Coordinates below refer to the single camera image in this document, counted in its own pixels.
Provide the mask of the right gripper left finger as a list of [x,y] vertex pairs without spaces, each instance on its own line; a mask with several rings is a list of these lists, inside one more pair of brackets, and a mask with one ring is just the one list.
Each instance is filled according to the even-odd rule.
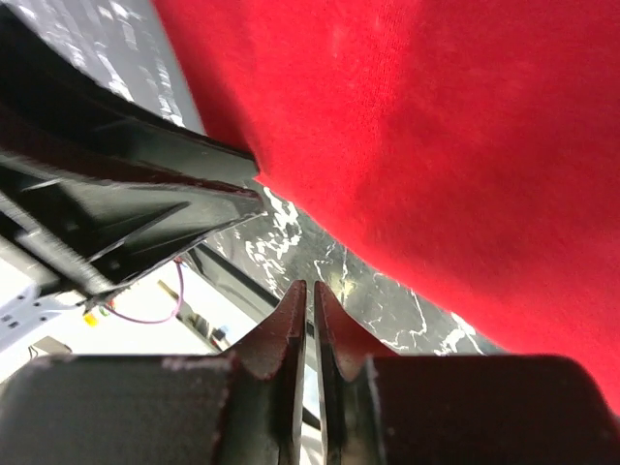
[[5,464],[296,464],[306,285],[217,356],[44,356],[1,398]]

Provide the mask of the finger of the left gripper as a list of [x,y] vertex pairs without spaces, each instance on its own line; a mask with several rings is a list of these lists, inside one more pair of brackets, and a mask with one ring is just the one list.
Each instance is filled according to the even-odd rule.
[[2,152],[2,259],[41,295],[102,299],[263,210],[251,190],[148,175],[146,183],[85,177]]
[[75,68],[16,11],[1,8],[1,102],[34,125],[128,162],[235,184],[254,156],[128,102]]

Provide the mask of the left small connector board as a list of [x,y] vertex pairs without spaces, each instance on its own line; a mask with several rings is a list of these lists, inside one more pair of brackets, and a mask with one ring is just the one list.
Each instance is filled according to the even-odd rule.
[[148,322],[133,318],[127,315],[120,313],[116,309],[115,299],[120,295],[123,295],[131,290],[131,287],[121,287],[112,291],[108,291],[103,294],[95,295],[94,297],[87,299],[84,301],[84,311],[82,313],[83,316],[88,314],[93,314],[99,312],[101,315],[108,317],[109,315],[113,315],[116,318],[119,318],[123,321],[139,324],[139,325],[148,325]]

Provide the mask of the red t shirt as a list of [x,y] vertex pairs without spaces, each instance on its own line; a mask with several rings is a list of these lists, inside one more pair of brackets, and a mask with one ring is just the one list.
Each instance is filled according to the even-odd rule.
[[206,132],[385,275],[619,405],[615,1],[159,1]]

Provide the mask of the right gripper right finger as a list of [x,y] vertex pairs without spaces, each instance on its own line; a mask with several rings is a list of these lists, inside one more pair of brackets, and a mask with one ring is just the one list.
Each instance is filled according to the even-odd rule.
[[615,464],[619,426],[560,356],[402,356],[314,288],[328,464]]

